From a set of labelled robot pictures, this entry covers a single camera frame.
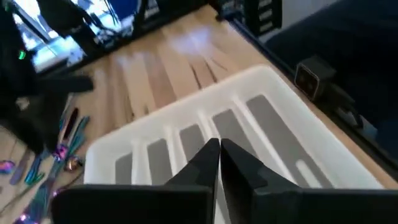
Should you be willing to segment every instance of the wood grain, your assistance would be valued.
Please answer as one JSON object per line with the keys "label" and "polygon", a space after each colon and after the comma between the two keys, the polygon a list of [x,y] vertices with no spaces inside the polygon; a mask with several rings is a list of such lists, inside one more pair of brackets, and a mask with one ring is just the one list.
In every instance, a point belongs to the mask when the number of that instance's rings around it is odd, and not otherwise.
{"label": "wood grain", "polygon": [[[215,11],[205,6],[84,68],[93,77],[95,89],[76,96],[80,114],[91,116],[85,130],[87,141],[79,155],[84,156],[95,139],[112,130],[222,82],[238,71],[260,63],[272,66],[227,22],[216,22],[215,16]],[[398,189],[397,182],[281,77],[382,185]],[[0,142],[1,159],[18,161],[23,155],[25,146],[4,131],[0,132]],[[42,170],[48,172],[51,164],[51,159],[44,161]],[[68,183],[76,175],[61,173],[55,187]],[[22,182],[9,185],[9,177],[0,176],[3,188],[0,207],[25,188]],[[10,207],[0,217],[0,223],[12,223],[34,194],[35,190]]]}

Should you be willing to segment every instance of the wooden countertop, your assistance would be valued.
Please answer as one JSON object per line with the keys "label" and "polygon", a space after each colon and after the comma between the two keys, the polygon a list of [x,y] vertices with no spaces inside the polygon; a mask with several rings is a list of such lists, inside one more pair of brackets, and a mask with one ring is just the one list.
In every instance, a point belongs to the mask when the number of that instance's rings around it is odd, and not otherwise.
{"label": "wooden countertop", "polygon": [[[104,134],[202,88],[222,82],[238,71],[260,63],[272,66],[227,22],[219,23],[215,16],[216,12],[205,6],[84,68],[91,73],[95,89],[80,94],[76,100],[80,114],[91,116],[85,130],[87,141],[78,151],[79,155],[84,156],[88,146]],[[281,77],[382,185],[398,189],[396,181],[283,75]],[[18,161],[22,157],[25,146],[4,131],[0,132],[0,143],[0,159]],[[51,165],[52,160],[47,159],[42,170],[48,172]],[[56,187],[68,183],[76,175],[60,174]],[[17,186],[9,185],[10,177],[0,176],[0,207],[25,189],[23,181]],[[30,202],[36,188],[9,207],[0,217],[0,223],[12,223]]]}

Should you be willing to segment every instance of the wooden table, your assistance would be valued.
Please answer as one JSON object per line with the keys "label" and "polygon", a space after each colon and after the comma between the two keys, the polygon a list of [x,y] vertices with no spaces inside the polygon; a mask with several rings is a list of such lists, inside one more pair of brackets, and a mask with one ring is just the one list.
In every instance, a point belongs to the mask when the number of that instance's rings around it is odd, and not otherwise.
{"label": "wooden table", "polygon": [[[91,116],[85,130],[88,140],[79,155],[83,156],[95,139],[135,119],[253,65],[271,65],[227,22],[219,23],[215,16],[216,12],[205,6],[84,68],[91,73],[95,90],[80,94],[76,101],[81,114]],[[282,74],[281,77],[382,185],[398,189],[396,181]],[[0,133],[0,143],[0,159],[18,161],[21,158],[25,149],[22,143],[4,131]],[[48,172],[51,165],[52,160],[47,159],[42,170]],[[60,174],[56,186],[68,183],[76,175]],[[10,175],[0,176],[0,207],[25,188],[23,181],[17,186],[9,185],[9,178]],[[34,194],[35,189],[10,207],[0,223],[12,223]]]}

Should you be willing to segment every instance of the black cloth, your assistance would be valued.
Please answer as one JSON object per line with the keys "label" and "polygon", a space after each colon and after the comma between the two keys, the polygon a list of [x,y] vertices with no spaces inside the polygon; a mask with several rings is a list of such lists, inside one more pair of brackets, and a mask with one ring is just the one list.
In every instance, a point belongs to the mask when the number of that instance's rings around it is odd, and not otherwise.
{"label": "black cloth", "polygon": [[266,42],[288,69],[313,55],[337,70],[335,83],[379,129],[376,140],[398,158],[398,1],[342,0]]}

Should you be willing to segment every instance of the green light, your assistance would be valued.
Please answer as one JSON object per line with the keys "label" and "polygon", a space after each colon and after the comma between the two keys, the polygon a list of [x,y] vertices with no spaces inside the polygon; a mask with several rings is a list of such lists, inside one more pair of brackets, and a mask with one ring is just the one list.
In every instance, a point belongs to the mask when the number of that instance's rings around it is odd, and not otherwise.
{"label": "green light", "polygon": [[23,50],[20,50],[20,51],[19,51],[19,60],[24,59],[25,56],[26,56],[26,53],[25,53]]}

